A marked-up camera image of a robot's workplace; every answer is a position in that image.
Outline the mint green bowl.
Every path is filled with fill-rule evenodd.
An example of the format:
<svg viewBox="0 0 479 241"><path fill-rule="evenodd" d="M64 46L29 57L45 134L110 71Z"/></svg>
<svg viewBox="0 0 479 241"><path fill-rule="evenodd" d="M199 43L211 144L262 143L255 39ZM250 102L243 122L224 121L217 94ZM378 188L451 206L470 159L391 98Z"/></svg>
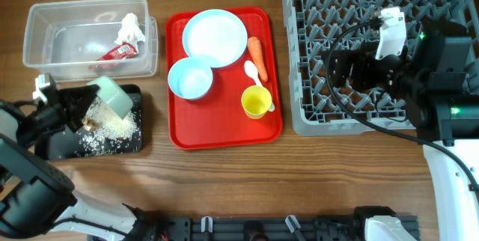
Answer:
<svg viewBox="0 0 479 241"><path fill-rule="evenodd" d="M97 96L121 119L124 119L133 107L128 94L108 76L101 76L88 85L97 85Z"/></svg>

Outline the red snack wrapper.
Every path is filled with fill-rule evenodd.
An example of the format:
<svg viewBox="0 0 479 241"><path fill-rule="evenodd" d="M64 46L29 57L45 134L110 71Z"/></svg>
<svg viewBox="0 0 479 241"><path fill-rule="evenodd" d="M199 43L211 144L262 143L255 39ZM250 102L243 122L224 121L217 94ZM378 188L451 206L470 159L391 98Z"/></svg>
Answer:
<svg viewBox="0 0 479 241"><path fill-rule="evenodd" d="M110 64L99 64L99 61L113 61L113 60L124 60L128 58L132 58L138 54L138 50L131 44L131 43L122 43L119 46L116 46L109 52L107 52L104 56L97 59L95 64L90 65L88 68L90 70L106 70L114 68L118 65L118 63L110 63Z"/></svg>

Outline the white tissue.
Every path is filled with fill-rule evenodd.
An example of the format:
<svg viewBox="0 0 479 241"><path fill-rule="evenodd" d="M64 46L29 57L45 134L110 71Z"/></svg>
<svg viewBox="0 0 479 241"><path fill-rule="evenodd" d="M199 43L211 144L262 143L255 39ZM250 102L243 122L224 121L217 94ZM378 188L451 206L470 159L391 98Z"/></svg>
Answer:
<svg viewBox="0 0 479 241"><path fill-rule="evenodd" d="M145 42L145 40L146 37L139 27L138 17L134 13L128 13L121 20L121 28L115 43L117 45L122 45L123 43L131 44L136 52L139 52L138 42Z"/></svg>

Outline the yellow plastic cup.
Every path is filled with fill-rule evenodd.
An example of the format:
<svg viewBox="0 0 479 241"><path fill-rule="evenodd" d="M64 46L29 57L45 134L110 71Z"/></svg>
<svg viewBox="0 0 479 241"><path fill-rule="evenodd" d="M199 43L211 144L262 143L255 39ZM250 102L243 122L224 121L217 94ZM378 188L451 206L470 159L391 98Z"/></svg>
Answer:
<svg viewBox="0 0 479 241"><path fill-rule="evenodd" d="M248 118L260 119L269 111L272 95L265 87L252 85L243 91L241 105Z"/></svg>

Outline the light blue bowl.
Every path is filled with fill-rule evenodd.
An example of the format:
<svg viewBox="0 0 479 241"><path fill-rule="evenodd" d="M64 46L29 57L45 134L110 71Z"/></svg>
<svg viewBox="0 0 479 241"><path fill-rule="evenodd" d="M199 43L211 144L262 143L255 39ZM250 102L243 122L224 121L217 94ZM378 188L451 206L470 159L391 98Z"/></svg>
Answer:
<svg viewBox="0 0 479 241"><path fill-rule="evenodd" d="M168 86L179 98L198 100L213 84L213 70L208 57L199 55L182 58L168 72Z"/></svg>

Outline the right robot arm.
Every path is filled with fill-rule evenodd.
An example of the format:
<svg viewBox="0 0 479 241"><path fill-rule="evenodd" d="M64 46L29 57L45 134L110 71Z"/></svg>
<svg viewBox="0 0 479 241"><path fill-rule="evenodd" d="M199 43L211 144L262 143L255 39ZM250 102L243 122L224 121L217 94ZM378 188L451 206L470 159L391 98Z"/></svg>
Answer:
<svg viewBox="0 0 479 241"><path fill-rule="evenodd" d="M379 132L423 147L436 198L441 240L478 239L478 96L463 87L472 44L459 23L425 20L411 58L373 58L378 43L360 50L338 50L335 40L324 60L326 84L350 117ZM333 92L352 78L357 91L381 88L406 102L414 136L360 118Z"/></svg>

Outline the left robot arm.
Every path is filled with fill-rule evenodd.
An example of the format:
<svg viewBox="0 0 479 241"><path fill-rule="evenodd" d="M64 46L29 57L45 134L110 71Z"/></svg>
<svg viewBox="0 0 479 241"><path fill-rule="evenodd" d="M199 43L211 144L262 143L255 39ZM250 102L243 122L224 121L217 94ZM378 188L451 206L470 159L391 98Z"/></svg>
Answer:
<svg viewBox="0 0 479 241"><path fill-rule="evenodd" d="M163 240L160 223L143 210L126 204L107 204L77 192L70 178L29 151L39 138L69 127L78 130L95 99L121 117L132 100L115 83L57 89L46 84L35 91L29 115L26 101L1 102L1 177L19 183L1 200L1 235L13 240L51 231L87 234L89 240Z"/></svg>

